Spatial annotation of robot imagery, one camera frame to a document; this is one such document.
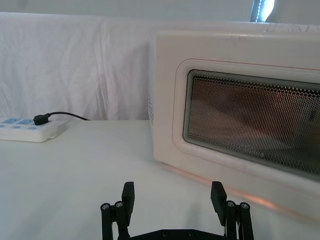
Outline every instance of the mesh screen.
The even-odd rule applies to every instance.
[[[192,70],[183,138],[319,180],[320,86]]]

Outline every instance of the microwave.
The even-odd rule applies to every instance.
[[[319,46],[320,33],[159,32],[154,158],[320,223]]]

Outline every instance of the white backdrop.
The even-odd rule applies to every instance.
[[[0,13],[0,118],[66,111],[92,120],[148,119],[149,42],[167,29],[319,31],[307,25]]]
[[[320,25],[319,0],[275,0],[270,23]]]

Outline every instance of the white power strip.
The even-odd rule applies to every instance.
[[[32,119],[0,118],[0,140],[44,142],[57,136],[58,127],[49,121],[43,125],[35,125]]]

